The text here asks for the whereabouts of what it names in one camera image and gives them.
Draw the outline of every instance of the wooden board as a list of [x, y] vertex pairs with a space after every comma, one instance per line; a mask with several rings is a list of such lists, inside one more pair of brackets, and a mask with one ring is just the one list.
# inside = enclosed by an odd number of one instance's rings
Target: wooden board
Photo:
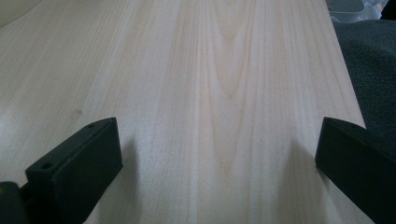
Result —
[[86, 223], [370, 223], [314, 155], [364, 125], [322, 0], [44, 0], [0, 28], [0, 179], [117, 117]]

